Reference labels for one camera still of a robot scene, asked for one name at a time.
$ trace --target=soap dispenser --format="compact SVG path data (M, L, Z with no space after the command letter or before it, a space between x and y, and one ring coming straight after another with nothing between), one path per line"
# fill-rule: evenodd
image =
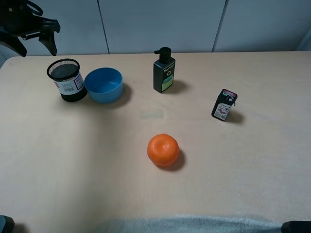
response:
M175 59L171 57L172 50L162 47L155 51L160 54L160 59L154 63L154 90L162 93L173 84Z

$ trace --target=blue plastic bowl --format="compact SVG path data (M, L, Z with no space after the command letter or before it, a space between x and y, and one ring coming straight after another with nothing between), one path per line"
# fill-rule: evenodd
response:
M86 76L84 85L94 101L111 103L122 95L123 77L114 68L100 68Z

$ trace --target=black mesh pen holder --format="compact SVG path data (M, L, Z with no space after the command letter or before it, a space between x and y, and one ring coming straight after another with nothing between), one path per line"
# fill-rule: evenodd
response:
M75 102L86 96L87 90L77 61L68 58L53 62L47 74L53 79L63 100Z

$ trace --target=bottle label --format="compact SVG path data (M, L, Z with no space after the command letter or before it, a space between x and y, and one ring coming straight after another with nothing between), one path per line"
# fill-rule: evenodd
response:
M219 118L219 119L225 120L229 111L230 111L230 108L231 108L230 105L225 104L225 103L220 103L220 104L218 104L218 106L216 108L214 116Z
M173 84L174 79L174 71L175 71L175 62L170 64L169 67L163 70L163 83L162 83L162 91L166 90Z
M67 79L62 82L54 81L54 83L58 88L59 92L63 95L76 94L84 87L83 79L80 72L76 77Z

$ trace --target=wooden table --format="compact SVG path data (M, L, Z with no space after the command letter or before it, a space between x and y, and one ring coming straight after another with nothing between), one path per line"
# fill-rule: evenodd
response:
M154 54L81 55L85 77L114 67L114 104L61 99L46 75L64 56L14 57L0 69L0 214L32 233L90 232L116 217L311 216L311 53L179 53L172 87L153 90ZM220 91L239 97L227 122ZM173 136L171 169L147 157Z

